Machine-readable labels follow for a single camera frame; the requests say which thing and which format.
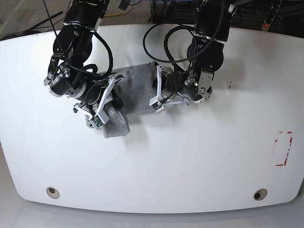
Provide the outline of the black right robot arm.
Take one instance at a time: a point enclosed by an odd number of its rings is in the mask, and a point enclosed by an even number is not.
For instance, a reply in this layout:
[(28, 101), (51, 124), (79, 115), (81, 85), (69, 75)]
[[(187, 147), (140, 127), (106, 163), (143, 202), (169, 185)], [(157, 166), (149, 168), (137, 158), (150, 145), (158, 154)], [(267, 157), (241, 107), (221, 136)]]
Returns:
[[(97, 33), (105, 16), (109, 1), (75, 0), (68, 9), (64, 26), (53, 44), (53, 55), (48, 67), (44, 85), (55, 97), (67, 96), (78, 103), (75, 113), (86, 115), (88, 126), (100, 129), (109, 120), (105, 107), (111, 102), (122, 106), (121, 99), (113, 92), (114, 85), (123, 79), (122, 75), (112, 75), (113, 54), (106, 41)], [(96, 64), (85, 65), (90, 57), (96, 37), (108, 53), (109, 66), (99, 74)]]

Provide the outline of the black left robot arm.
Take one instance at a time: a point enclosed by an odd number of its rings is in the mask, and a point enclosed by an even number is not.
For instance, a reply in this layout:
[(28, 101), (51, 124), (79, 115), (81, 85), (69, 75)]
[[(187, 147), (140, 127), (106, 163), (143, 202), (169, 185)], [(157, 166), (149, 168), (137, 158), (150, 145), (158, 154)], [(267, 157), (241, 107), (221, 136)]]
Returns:
[[(200, 0), (196, 25), (179, 24), (166, 34), (163, 45), (168, 59), (148, 55), (156, 67), (157, 93), (149, 101), (156, 112), (168, 105), (199, 104), (209, 99), (214, 73), (224, 61), (223, 48), (228, 40), (231, 17), (238, 5), (235, 0)], [(175, 60), (168, 42), (170, 36), (180, 30), (187, 30), (192, 42), (187, 57)]]

